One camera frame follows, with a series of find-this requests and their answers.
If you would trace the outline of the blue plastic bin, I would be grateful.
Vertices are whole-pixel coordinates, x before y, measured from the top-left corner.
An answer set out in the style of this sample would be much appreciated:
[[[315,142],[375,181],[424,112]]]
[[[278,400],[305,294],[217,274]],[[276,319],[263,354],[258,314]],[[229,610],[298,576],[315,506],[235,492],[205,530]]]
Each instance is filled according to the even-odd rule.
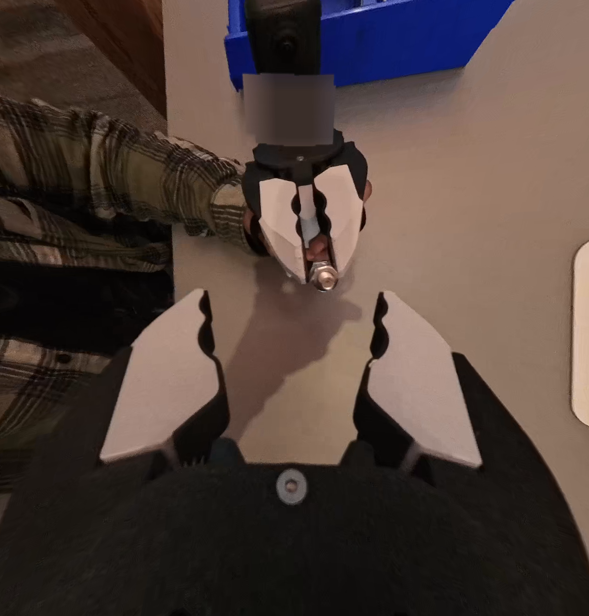
[[[273,77],[293,91],[386,81],[466,66],[512,1],[315,1],[320,77]]]

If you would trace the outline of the person's left hand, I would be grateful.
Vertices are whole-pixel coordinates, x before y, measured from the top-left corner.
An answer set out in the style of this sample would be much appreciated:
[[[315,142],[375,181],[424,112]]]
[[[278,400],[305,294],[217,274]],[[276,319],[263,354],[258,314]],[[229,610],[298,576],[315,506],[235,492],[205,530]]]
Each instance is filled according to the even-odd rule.
[[[243,215],[243,230],[246,241],[255,254],[262,257],[272,256],[260,226],[260,219],[250,208],[246,208]]]

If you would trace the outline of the person's plaid shirt torso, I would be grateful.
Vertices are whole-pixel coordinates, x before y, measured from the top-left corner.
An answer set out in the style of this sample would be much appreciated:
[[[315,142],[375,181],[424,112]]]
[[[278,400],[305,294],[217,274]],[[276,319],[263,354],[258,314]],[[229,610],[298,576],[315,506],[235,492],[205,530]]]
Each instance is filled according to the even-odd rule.
[[[0,336],[0,494],[13,490],[36,442],[63,416],[65,398],[110,360]]]

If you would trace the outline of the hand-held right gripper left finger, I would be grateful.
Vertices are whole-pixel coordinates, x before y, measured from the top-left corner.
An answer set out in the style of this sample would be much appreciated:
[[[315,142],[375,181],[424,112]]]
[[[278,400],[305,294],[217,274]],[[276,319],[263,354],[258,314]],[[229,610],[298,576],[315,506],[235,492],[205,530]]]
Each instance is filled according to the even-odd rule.
[[[160,452],[182,467],[208,456],[230,421],[212,321],[208,292],[195,289],[134,341],[102,463]]]

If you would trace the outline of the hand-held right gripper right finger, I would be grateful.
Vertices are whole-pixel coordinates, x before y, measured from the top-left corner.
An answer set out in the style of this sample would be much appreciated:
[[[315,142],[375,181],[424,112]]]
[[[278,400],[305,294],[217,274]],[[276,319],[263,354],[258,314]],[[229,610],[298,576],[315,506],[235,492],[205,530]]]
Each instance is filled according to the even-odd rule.
[[[449,344],[391,291],[378,294],[373,325],[353,423],[375,465],[412,474],[422,460],[435,459],[480,469]]]

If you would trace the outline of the white stand base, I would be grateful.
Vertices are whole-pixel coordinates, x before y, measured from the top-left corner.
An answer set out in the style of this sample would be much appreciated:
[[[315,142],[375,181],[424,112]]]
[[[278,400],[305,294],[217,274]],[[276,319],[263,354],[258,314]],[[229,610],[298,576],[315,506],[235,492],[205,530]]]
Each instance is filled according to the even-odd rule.
[[[589,427],[589,241],[573,262],[570,404]]]

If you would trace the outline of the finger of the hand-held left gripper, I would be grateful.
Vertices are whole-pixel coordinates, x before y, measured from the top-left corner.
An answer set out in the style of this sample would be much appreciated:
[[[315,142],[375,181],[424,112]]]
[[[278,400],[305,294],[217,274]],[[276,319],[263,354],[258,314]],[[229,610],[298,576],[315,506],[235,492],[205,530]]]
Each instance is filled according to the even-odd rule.
[[[332,263],[338,276],[349,268],[359,241],[363,200],[347,165],[331,166],[316,177],[316,189],[325,200]]]
[[[303,241],[297,231],[298,215],[292,202],[298,194],[296,184],[271,178],[259,182],[260,228],[274,258],[286,274],[300,284],[307,283]]]

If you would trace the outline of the person's left forearm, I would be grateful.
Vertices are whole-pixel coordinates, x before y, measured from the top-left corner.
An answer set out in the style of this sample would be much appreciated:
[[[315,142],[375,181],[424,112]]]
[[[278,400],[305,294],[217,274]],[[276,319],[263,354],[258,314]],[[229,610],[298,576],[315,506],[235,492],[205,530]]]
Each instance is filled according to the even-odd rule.
[[[133,222],[181,225],[263,254],[245,228],[243,166],[95,111],[0,96],[0,261],[152,273],[166,240]]]

